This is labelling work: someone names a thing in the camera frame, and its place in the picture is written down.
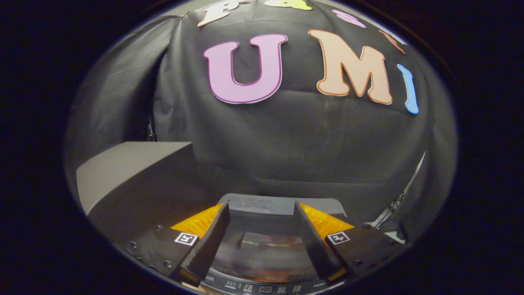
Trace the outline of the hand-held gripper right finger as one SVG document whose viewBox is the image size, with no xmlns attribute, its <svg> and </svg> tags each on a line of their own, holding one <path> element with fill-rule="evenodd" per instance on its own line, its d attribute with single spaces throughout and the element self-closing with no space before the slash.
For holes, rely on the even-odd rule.
<svg viewBox="0 0 524 295">
<path fill-rule="evenodd" d="M 351 225 L 305 203 L 294 218 L 317 276 L 327 283 L 367 276 L 406 250 L 406 245 L 370 225 Z"/>
</svg>

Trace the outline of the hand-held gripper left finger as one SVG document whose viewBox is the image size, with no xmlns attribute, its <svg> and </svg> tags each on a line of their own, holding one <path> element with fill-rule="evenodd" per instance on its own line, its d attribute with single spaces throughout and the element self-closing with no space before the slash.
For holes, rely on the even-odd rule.
<svg viewBox="0 0 524 295">
<path fill-rule="evenodd" d="M 198 287 L 230 224 L 229 207 L 219 203 L 173 226 L 157 225 L 119 247 L 163 276 Z"/>
</svg>

